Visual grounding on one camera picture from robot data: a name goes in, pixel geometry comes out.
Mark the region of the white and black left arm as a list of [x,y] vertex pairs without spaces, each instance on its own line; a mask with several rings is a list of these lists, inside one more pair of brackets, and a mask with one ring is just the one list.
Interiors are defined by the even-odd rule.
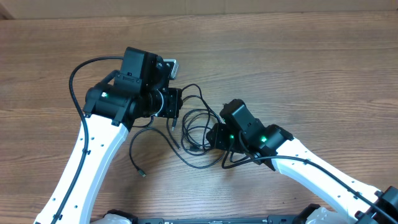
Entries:
[[104,177],[135,119],[175,118],[181,89],[142,92],[96,85],[86,94],[84,115],[65,170],[36,223],[89,223]]

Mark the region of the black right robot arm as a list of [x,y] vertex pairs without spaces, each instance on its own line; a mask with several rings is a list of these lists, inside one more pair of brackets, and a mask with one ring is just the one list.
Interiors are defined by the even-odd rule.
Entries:
[[220,112],[206,134],[210,146],[245,158],[223,164],[231,169],[247,163],[266,165],[300,183],[332,209],[311,204],[293,223],[397,223],[397,188],[381,191],[333,167],[276,124],[264,126],[242,100],[234,99]]

